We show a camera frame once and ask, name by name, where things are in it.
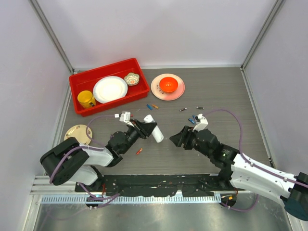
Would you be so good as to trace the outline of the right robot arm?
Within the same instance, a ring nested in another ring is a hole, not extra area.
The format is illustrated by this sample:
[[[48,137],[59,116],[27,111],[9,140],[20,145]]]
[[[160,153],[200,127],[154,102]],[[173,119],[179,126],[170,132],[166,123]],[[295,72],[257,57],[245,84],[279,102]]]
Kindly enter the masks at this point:
[[[254,192],[284,206],[297,219],[308,219],[308,176],[286,173],[262,164],[239,150],[220,143],[208,129],[193,130],[185,126],[170,141],[185,150],[195,149],[220,168],[218,186]]]

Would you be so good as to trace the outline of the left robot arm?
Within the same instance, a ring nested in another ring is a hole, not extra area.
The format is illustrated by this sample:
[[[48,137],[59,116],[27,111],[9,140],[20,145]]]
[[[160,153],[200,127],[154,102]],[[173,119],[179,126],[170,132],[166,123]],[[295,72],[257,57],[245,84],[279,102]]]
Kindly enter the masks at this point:
[[[115,132],[105,147],[84,146],[71,137],[46,152],[40,163],[50,177],[50,184],[59,186],[73,181],[92,192],[99,191],[104,179],[96,166],[114,167],[139,138],[148,138],[157,127],[156,122],[136,119],[130,123],[126,132]]]

